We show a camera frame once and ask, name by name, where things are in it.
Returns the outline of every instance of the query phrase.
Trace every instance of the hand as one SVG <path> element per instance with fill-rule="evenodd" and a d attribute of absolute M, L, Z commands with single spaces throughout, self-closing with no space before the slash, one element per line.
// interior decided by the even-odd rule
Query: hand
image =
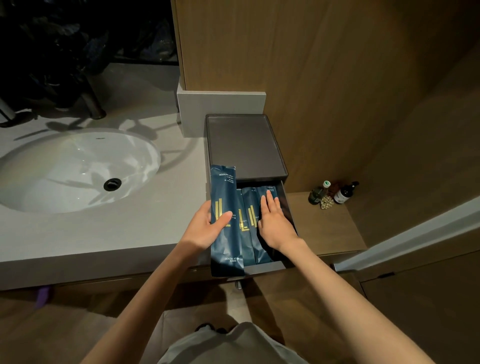
<path fill-rule="evenodd" d="M 290 221 L 283 216 L 278 197 L 274 200 L 269 190 L 267 196 L 260 199 L 260 209 L 262 219 L 258 222 L 258 227 L 268 246 L 285 254 L 286 246 L 301 241 Z"/>
<path fill-rule="evenodd" d="M 218 218 L 214 224 L 210 224 L 211 201 L 205 201 L 199 210 L 195 212 L 190 224 L 188 224 L 179 245 L 193 245 L 202 251 L 208 248 L 215 241 L 222 229 L 230 222 L 232 212 L 227 211 Z"/>

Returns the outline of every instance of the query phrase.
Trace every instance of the white label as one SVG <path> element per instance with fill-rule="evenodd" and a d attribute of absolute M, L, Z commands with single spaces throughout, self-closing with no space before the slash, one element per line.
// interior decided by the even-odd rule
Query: white label
<path fill-rule="evenodd" d="M 345 197 L 342 195 L 342 193 L 340 191 L 338 191 L 335 196 L 333 196 L 333 199 L 335 201 L 337 201 L 339 204 L 342 204 L 344 203 L 345 201 L 347 201 L 350 197 Z"/>

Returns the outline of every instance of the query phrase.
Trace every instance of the white countertop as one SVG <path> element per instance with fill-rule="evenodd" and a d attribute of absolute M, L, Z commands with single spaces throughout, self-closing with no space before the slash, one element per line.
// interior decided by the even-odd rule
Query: white countertop
<path fill-rule="evenodd" d="M 51 215 L 0 205 L 0 290 L 140 273 L 163 260 L 207 196 L 204 140 L 183 138 L 177 123 L 178 77 L 174 66 L 111 64 L 92 80 L 106 118 L 82 121 L 86 109 L 79 102 L 67 113 L 79 117 L 50 109 L 37 120 L 0 129 L 0 156 L 70 125 L 139 133 L 152 140 L 162 157 L 147 185 L 110 204 Z M 147 247 L 135 256 L 136 248 Z M 101 261 L 85 264 L 95 260 L 92 253 L 110 251 L 125 254 L 117 252 L 116 261 L 102 255 Z M 77 255 L 83 257 L 78 264 Z M 52 260 L 61 256 L 68 259 Z M 148 262 L 143 265 L 142 259 Z"/>

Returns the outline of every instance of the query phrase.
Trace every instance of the purple object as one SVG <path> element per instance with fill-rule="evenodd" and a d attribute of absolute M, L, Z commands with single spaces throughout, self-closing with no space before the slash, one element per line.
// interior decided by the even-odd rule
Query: purple object
<path fill-rule="evenodd" d="M 41 287 L 38 290 L 38 294 L 36 296 L 36 303 L 35 303 L 36 309 L 42 308 L 47 304 L 49 293 L 50 293 L 50 286 Z"/>

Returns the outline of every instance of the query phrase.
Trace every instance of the white oval sink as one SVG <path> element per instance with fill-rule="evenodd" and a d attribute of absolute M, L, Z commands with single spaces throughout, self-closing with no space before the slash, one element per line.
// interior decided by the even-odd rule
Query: white oval sink
<path fill-rule="evenodd" d="M 112 129 L 64 132 L 0 159 L 0 203 L 61 213 L 120 200 L 144 186 L 160 166 L 155 145 Z"/>

